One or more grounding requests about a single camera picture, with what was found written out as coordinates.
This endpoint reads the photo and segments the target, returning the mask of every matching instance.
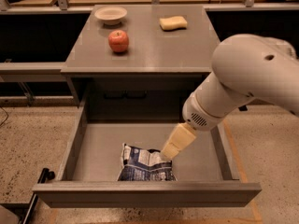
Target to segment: apple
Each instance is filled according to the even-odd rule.
[[[124,52],[129,47],[129,36],[123,30],[115,30],[109,34],[108,42],[114,52]]]

